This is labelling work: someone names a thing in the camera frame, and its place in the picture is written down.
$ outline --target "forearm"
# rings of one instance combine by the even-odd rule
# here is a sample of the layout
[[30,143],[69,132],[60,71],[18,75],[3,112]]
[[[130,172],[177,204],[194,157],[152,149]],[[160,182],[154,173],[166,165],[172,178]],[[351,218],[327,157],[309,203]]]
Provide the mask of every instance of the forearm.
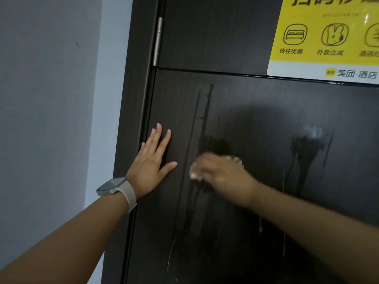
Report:
[[349,283],[379,283],[379,229],[259,184],[251,209]]
[[122,193],[99,198],[0,271],[0,282],[87,283],[128,209]]

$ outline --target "person's right arm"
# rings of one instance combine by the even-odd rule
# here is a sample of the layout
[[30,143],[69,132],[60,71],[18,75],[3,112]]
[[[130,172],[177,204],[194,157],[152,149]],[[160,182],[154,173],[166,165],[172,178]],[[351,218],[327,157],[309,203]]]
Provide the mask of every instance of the person's right arm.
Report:
[[200,156],[191,172],[278,226],[348,283],[379,283],[379,228],[263,185],[212,153]]

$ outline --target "person's left hand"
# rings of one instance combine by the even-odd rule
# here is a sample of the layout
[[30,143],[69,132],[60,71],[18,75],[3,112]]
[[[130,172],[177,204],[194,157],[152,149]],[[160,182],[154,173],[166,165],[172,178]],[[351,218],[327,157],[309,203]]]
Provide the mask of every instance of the person's left hand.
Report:
[[161,134],[162,125],[158,123],[157,129],[151,131],[146,143],[142,143],[140,152],[126,174],[126,178],[133,187],[137,199],[152,191],[168,172],[178,165],[177,162],[173,161],[159,170],[162,156],[171,138],[171,130],[167,130],[166,136],[158,147]]

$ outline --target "yellow sticker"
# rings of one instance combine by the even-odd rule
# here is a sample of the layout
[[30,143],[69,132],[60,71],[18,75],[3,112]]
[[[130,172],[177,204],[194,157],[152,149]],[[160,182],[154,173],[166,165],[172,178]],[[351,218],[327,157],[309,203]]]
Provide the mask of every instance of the yellow sticker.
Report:
[[283,0],[268,75],[376,84],[378,66],[379,0]]

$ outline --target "silver hinge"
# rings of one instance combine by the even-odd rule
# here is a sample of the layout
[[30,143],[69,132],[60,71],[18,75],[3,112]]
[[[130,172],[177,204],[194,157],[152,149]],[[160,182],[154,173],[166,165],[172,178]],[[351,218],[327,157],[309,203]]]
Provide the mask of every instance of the silver hinge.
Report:
[[159,49],[161,47],[161,39],[162,39],[162,29],[163,29],[163,18],[159,17],[158,18],[158,26],[157,26],[157,34],[155,36],[153,66],[158,66]]

